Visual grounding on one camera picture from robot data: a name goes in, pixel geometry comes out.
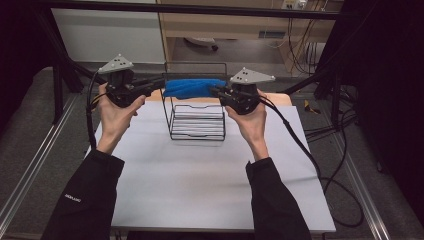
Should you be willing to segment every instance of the black sleeve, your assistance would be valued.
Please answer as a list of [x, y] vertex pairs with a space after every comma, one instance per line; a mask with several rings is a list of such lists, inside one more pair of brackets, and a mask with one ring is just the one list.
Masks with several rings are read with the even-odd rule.
[[42, 240], [109, 240], [124, 161], [91, 151], [60, 196]]
[[311, 239], [308, 226], [271, 158], [246, 166], [252, 188], [255, 239]]

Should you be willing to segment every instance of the person's left hand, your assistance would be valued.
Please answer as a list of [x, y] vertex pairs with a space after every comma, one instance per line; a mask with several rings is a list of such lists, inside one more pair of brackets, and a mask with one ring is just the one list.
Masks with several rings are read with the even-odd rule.
[[[106, 83], [99, 86], [99, 94], [106, 93]], [[102, 122], [102, 137], [100, 138], [97, 150], [112, 154], [122, 135], [130, 126], [133, 116], [137, 116], [137, 110], [144, 105], [146, 96], [138, 97], [134, 102], [126, 107], [116, 106], [106, 95], [100, 97], [98, 108]]]

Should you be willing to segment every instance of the fingers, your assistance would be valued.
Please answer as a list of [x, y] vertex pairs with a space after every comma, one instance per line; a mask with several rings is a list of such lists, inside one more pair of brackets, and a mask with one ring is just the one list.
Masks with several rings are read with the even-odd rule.
[[131, 112], [133, 112], [134, 116], [137, 116], [137, 110], [140, 109], [141, 106], [146, 102], [146, 96], [141, 95], [128, 107]]
[[259, 89], [258, 89], [258, 93], [259, 93], [259, 96], [264, 97], [264, 98], [268, 98], [267, 95]]
[[99, 94], [105, 94], [106, 93], [106, 85], [107, 85], [107, 83], [99, 85]]
[[225, 110], [227, 111], [228, 116], [232, 119], [238, 115], [237, 112], [230, 106], [225, 106]]

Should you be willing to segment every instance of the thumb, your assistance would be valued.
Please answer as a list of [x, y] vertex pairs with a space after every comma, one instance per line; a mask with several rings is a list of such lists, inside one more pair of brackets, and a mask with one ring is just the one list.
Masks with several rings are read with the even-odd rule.
[[232, 107], [225, 106], [225, 110], [227, 111], [228, 116], [229, 116], [230, 118], [233, 118], [233, 119], [234, 119], [234, 116], [237, 116], [236, 111], [235, 111]]
[[131, 105], [128, 107], [130, 108], [133, 112], [137, 111], [141, 106], [144, 105], [146, 100], [146, 96], [141, 95], [140, 97], [138, 97], [137, 99], [134, 100], [133, 103], [131, 103]]

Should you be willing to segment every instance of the white tabletop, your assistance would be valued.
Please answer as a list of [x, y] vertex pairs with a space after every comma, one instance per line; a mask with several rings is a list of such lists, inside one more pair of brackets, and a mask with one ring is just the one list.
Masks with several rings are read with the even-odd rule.
[[[307, 146], [296, 108], [279, 110]], [[314, 166], [278, 115], [267, 111], [267, 145], [282, 181], [297, 200], [311, 233], [334, 232]], [[146, 102], [138, 113], [113, 153], [126, 163], [118, 183], [112, 226], [252, 231], [245, 165], [253, 156], [237, 124], [226, 117], [227, 135], [222, 142], [171, 140], [161, 102]]]

